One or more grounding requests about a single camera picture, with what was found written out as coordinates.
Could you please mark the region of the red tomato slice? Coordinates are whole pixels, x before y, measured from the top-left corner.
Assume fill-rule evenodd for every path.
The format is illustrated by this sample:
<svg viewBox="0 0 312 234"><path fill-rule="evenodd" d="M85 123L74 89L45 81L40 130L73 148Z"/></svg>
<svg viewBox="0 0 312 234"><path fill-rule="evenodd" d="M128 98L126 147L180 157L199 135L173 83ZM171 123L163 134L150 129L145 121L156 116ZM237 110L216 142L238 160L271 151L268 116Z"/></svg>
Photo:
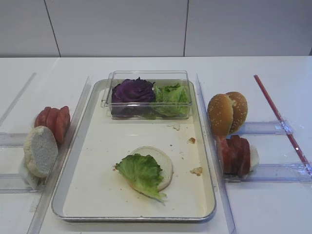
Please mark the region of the red tomato slice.
<svg viewBox="0 0 312 234"><path fill-rule="evenodd" d="M59 110L55 123L54 136L59 144L62 144L64 142L65 135L69 126L70 126L69 107L64 106Z"/></svg>

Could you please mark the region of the green lettuce in container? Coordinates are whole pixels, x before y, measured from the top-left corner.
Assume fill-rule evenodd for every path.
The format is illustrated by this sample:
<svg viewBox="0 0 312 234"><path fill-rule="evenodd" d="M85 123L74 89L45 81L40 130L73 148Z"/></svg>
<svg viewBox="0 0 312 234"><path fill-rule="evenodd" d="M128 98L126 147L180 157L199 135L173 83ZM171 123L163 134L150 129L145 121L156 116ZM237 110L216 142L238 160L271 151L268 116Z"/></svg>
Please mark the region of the green lettuce in container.
<svg viewBox="0 0 312 234"><path fill-rule="evenodd" d="M186 118L189 112L190 98L188 89L179 83L175 85L154 86L155 100L150 106L162 117Z"/></svg>

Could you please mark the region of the meat patty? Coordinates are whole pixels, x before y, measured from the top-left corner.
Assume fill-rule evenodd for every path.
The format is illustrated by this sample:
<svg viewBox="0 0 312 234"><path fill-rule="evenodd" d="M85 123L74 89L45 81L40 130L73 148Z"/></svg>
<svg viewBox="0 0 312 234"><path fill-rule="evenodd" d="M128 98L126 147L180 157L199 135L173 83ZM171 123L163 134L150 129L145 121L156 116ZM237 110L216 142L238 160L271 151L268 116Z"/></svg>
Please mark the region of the meat patty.
<svg viewBox="0 0 312 234"><path fill-rule="evenodd" d="M247 139L241 138L241 145L243 151L243 159L238 171L238 175L240 177L245 177L250 171L251 165L251 153L250 153L250 145Z"/></svg>
<svg viewBox="0 0 312 234"><path fill-rule="evenodd" d="M218 136L216 138L217 154L223 173L231 172L231 156L230 148L226 138Z"/></svg>
<svg viewBox="0 0 312 234"><path fill-rule="evenodd" d="M242 139L239 135L232 135L230 139L227 139L227 143L230 149L231 174L237 175L244 157Z"/></svg>

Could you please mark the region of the middle meat patty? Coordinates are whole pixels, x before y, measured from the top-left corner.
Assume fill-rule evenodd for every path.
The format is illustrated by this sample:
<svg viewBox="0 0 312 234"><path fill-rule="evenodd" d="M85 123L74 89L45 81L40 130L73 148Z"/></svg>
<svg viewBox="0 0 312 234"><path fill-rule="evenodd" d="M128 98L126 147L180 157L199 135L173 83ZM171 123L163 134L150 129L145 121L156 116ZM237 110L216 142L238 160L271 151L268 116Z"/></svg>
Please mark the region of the middle meat patty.
<svg viewBox="0 0 312 234"><path fill-rule="evenodd" d="M239 135L232 135L230 139L227 139L227 143L230 149L231 174L237 175L244 157L242 139Z"/></svg>

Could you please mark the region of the rear meat patty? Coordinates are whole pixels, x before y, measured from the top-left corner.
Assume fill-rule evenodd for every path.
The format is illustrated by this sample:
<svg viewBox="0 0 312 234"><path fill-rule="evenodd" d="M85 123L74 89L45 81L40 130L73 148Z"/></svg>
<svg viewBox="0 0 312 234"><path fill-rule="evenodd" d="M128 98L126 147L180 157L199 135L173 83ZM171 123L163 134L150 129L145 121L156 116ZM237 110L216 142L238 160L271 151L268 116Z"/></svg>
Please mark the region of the rear meat patty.
<svg viewBox="0 0 312 234"><path fill-rule="evenodd" d="M240 177L245 177L250 171L251 165L251 153L250 153L250 145L247 139L241 138L241 145L243 151L243 159L238 171L238 175Z"/></svg>

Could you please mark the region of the clear plastic container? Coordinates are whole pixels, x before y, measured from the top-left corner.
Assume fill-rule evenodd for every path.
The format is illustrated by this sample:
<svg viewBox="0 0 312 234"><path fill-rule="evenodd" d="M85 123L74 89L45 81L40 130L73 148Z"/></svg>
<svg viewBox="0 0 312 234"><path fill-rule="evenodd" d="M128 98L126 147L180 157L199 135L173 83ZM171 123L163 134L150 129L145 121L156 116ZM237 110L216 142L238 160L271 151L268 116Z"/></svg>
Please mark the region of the clear plastic container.
<svg viewBox="0 0 312 234"><path fill-rule="evenodd" d="M191 91L190 91L190 83L188 79L188 74L186 71L114 71L110 74L107 82L107 87L104 89L103 98L101 101L102 107L107 107L109 109L109 115L115 119L128 119L128 118L119 118L113 117L111 114L112 107L114 105L124 105L124 106L148 106L152 105L151 103L112 103L112 89L118 84L122 83L125 79L137 79L140 77L142 80L149 81L151 83L154 82L154 86L157 85L159 87L166 85L175 85L179 83L180 85L185 85L188 89L188 95L190 98L190 102L188 104L189 112L192 105ZM155 111L152 110L150 113L142 115L142 116L133 116L131 118L146 118L146 119L157 119L157 118L167 118L167 119L186 119L186 118L176 118L176 117L162 117L158 115Z"/></svg>

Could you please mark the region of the purple cabbage leaves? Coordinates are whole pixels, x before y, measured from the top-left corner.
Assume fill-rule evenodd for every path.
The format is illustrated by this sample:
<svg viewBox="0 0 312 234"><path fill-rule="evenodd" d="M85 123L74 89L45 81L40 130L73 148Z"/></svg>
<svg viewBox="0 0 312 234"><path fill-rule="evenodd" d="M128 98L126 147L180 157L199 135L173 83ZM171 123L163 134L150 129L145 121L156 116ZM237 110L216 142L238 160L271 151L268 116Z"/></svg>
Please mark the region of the purple cabbage leaves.
<svg viewBox="0 0 312 234"><path fill-rule="evenodd" d="M156 95L153 91L154 82L140 79L125 79L112 89L112 103L151 103ZM130 118L150 113L148 106L114 105L111 114L113 117Z"/></svg>

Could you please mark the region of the sesame bun front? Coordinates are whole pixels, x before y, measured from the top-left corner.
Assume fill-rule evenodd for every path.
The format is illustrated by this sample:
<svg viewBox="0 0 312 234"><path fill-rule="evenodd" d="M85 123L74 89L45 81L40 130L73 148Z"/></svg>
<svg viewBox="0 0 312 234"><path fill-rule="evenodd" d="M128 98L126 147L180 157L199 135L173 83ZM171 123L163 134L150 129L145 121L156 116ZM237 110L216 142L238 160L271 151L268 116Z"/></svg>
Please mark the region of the sesame bun front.
<svg viewBox="0 0 312 234"><path fill-rule="evenodd" d="M225 137L233 122L233 104L226 94L217 94L208 104L208 117L214 136Z"/></svg>

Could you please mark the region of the metal baking tray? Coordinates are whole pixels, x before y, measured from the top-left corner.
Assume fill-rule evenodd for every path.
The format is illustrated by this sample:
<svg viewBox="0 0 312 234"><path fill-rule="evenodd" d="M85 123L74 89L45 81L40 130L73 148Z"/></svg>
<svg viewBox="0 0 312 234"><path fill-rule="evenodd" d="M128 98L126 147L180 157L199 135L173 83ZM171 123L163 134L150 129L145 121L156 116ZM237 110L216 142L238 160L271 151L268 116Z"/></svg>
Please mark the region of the metal baking tray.
<svg viewBox="0 0 312 234"><path fill-rule="evenodd" d="M201 222L212 218L215 193L197 103L188 119L115 120L101 106L108 80L92 90L52 201L64 220L113 222ZM195 144L188 142L194 137ZM161 203L132 189L115 164L142 146L172 161L171 183ZM202 167L201 176L190 170Z"/></svg>

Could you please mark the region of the white left pusher block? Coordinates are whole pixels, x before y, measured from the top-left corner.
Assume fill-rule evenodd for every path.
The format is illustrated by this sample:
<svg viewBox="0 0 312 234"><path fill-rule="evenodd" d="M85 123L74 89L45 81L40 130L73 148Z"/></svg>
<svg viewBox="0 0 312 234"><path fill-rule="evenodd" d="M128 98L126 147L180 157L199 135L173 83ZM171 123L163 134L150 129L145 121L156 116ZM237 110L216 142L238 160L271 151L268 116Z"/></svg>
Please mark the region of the white left pusher block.
<svg viewBox="0 0 312 234"><path fill-rule="evenodd" d="M33 190L37 189L39 184L41 183L41 179L34 176L26 167L24 159L22 159L20 166L19 166L19 175L21 176L22 180L28 184Z"/></svg>

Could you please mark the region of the clear rail of tray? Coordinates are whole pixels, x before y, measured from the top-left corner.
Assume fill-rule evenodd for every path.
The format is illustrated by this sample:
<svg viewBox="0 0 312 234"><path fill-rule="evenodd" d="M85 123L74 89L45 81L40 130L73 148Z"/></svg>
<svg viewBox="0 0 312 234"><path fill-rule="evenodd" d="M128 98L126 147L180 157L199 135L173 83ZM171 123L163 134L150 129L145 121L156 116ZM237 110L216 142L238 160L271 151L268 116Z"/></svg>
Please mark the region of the clear rail of tray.
<svg viewBox="0 0 312 234"><path fill-rule="evenodd" d="M197 99L199 101L199 107L200 107L200 112L202 116L201 120L202 120L205 133L207 136L207 142L209 144L209 152L210 152L209 159L211 161L210 168L213 168L214 170L214 179L216 181L216 185L214 185L214 190L216 194L219 194L220 199L221 199L221 204L222 204L223 212L225 215L228 233L236 234L237 229L236 229L232 209L231 209L228 195L227 195L227 190L226 190L226 186L225 186L224 179L223 179L223 173L219 165L214 137L210 129L210 122L208 120L208 114L207 114L207 106L205 105L204 96L203 96L200 80L198 77L198 73L196 73L196 76L195 76L195 85L196 85Z"/></svg>
<svg viewBox="0 0 312 234"><path fill-rule="evenodd" d="M29 234L38 234L40 232L46 211L49 207L51 197L53 195L56 183L58 181L58 177L62 170L67 154L70 151L70 147L72 146L72 141L75 136L75 132L78 129L80 117L83 114L84 106L87 101L91 86L92 86L91 79L88 77L83 87L82 93L80 95L75 112L71 117L71 123L65 137L65 142L62 144L59 150L59 155L57 156L57 159L51 169L51 172L45 181L45 187L42 191L41 198L39 200L33 219L28 229Z"/></svg>

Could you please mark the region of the clear cross rail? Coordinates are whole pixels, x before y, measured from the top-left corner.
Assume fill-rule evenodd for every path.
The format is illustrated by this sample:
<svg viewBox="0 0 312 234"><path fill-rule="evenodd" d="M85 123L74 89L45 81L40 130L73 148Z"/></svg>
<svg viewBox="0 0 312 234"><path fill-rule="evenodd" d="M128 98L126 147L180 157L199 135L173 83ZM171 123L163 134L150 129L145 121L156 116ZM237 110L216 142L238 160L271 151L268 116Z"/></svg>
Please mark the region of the clear cross rail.
<svg viewBox="0 0 312 234"><path fill-rule="evenodd" d="M293 129L286 121L249 121L245 122L237 134L240 135L286 135Z"/></svg>
<svg viewBox="0 0 312 234"><path fill-rule="evenodd" d="M226 182L311 183L312 171L302 163L258 164L245 177L225 174Z"/></svg>
<svg viewBox="0 0 312 234"><path fill-rule="evenodd" d="M41 186L33 189L27 184L19 174L1 174L0 175L0 193L18 194L35 193L42 190Z"/></svg>
<svg viewBox="0 0 312 234"><path fill-rule="evenodd" d="M27 133L0 133L1 148L18 148L23 147Z"/></svg>

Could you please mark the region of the clear upper left cross rail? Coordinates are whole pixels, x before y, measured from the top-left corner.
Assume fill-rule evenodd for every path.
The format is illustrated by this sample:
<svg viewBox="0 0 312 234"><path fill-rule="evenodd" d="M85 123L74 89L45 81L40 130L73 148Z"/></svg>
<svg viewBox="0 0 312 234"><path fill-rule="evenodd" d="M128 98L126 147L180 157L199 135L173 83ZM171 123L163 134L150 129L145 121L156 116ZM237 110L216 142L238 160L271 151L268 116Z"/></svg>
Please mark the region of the clear upper left cross rail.
<svg viewBox="0 0 312 234"><path fill-rule="evenodd" d="M27 133L0 133L1 148L18 148L23 147Z"/></svg>

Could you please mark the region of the clear rail left of tray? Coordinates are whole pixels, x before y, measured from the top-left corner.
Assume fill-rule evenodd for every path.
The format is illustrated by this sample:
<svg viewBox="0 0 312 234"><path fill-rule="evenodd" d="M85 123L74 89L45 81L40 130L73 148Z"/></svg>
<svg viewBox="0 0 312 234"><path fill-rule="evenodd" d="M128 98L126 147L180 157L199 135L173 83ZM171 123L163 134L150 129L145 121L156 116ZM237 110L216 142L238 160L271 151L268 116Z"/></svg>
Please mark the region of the clear rail left of tray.
<svg viewBox="0 0 312 234"><path fill-rule="evenodd" d="M75 136L75 132L78 129L80 117L83 114L84 106L87 101L91 86L92 86L91 79L88 77L83 87L82 93L80 95L75 112L71 117L71 123L65 137L65 142L62 144L59 150L59 155L57 156L57 159L51 169L51 172L45 181L45 187L42 191L41 198L39 200L33 219L28 229L29 234L38 234L40 232L46 211L49 207L51 197L53 195L56 183L58 181L58 177L62 170L67 154L70 151L70 147L72 146L72 141Z"/></svg>

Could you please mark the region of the clear lower left cross rail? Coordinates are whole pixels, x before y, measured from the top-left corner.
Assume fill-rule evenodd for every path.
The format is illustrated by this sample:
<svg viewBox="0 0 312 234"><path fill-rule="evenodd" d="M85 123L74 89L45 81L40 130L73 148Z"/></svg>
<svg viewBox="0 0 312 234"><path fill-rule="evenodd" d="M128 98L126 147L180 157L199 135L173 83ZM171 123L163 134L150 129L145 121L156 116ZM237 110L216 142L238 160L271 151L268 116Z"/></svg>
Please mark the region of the clear lower left cross rail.
<svg viewBox="0 0 312 234"><path fill-rule="evenodd" d="M19 174L1 174L0 175L0 193L18 194L35 193L42 190L41 186L33 189L27 184Z"/></svg>

